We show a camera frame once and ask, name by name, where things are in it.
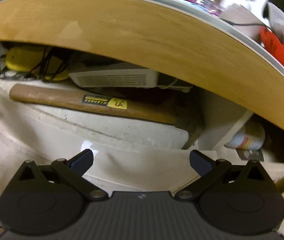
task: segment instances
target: black circular mount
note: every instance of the black circular mount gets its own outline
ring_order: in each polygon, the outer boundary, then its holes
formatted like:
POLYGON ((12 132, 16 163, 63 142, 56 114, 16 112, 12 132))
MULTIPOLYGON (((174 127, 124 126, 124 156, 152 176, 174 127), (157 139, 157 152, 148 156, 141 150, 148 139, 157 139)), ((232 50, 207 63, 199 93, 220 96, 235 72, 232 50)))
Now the black circular mount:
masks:
POLYGON ((284 218, 284 200, 274 193, 206 192, 199 206, 210 224, 236 235, 270 232, 284 218))
POLYGON ((42 235, 72 224, 83 210, 82 196, 71 187, 22 181, 25 187, 6 191, 0 198, 0 220, 20 234, 42 235))

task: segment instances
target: curved wooden board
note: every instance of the curved wooden board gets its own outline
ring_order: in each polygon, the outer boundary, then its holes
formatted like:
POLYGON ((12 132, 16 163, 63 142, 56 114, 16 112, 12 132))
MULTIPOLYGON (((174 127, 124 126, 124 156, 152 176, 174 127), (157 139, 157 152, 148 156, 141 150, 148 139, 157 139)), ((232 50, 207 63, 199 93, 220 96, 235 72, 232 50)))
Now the curved wooden board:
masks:
POLYGON ((147 0, 0 0, 0 40, 128 61, 212 91, 284 130, 284 76, 211 25, 147 0))

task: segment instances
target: wooden hammer handle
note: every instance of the wooden hammer handle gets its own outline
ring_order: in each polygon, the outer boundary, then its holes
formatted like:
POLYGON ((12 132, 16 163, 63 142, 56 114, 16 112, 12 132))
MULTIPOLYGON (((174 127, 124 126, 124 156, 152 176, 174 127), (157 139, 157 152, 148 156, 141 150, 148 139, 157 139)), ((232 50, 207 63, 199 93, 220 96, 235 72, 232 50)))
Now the wooden hammer handle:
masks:
POLYGON ((169 124, 176 122, 173 106, 168 107, 167 105, 152 105, 124 100, 126 101, 127 109, 121 109, 109 107, 106 104, 103 105, 103 101, 99 104, 100 101, 98 99, 94 100, 96 97, 100 96, 85 91, 60 90, 21 84, 15 84, 10 90, 10 98, 12 100, 24 103, 58 106, 92 113, 131 117, 169 124))

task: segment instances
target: yellow sticker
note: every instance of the yellow sticker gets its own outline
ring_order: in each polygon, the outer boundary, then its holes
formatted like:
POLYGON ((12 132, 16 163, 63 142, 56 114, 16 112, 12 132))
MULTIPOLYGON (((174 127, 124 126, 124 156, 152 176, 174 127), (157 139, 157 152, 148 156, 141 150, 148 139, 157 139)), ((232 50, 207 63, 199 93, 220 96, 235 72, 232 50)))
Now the yellow sticker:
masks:
POLYGON ((128 108, 128 102, 126 100, 123 100, 123 99, 112 98, 107 103, 107 106, 113 107, 113 108, 127 109, 128 108))

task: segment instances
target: white router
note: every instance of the white router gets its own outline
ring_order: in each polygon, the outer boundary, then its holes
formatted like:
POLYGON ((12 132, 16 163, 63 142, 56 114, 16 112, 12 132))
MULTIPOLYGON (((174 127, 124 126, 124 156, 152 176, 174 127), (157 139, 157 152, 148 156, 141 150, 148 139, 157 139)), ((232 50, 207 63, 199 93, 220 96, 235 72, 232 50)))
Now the white router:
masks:
POLYGON ((157 86, 158 76, 157 71, 128 62, 90 67, 79 63, 73 66, 69 72, 72 81, 83 88, 153 88, 157 86))

